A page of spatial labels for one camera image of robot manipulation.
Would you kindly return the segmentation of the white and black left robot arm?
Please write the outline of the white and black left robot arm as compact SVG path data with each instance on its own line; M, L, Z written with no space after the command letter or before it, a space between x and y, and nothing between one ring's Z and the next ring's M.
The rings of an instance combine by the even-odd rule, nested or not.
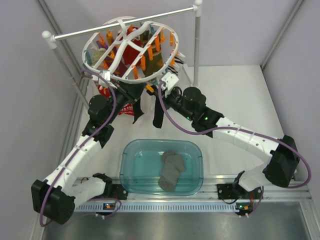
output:
M32 204L42 217L65 224L74 210L88 200L113 194L113 180L104 173L95 173L84 183L74 185L82 170L100 152L114 131L111 125L127 104L139 109L140 97L145 84L119 83L110 89L110 96L98 94L89 101L89 120L78 142L67 157L44 180L31 185Z

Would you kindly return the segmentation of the white oval clip hanger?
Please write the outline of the white oval clip hanger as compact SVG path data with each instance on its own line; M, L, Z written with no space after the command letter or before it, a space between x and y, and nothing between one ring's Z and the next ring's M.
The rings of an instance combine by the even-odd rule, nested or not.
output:
M151 82L176 65L179 38L169 26L152 20L130 22L131 16L117 17L96 30L82 50L82 64L98 74L109 74L127 84Z

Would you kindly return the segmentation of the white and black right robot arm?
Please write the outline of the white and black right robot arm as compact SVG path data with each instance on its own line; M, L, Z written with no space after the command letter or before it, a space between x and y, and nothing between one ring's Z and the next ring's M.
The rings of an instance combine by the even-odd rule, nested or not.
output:
M302 160L292 137L274 138L241 127L209 108L198 88L188 87L183 93L172 91L168 95L165 92L161 86L157 90L160 109L177 129L233 144L262 161L261 165L236 176L231 189L237 198L246 198L256 188L267 185L289 188Z

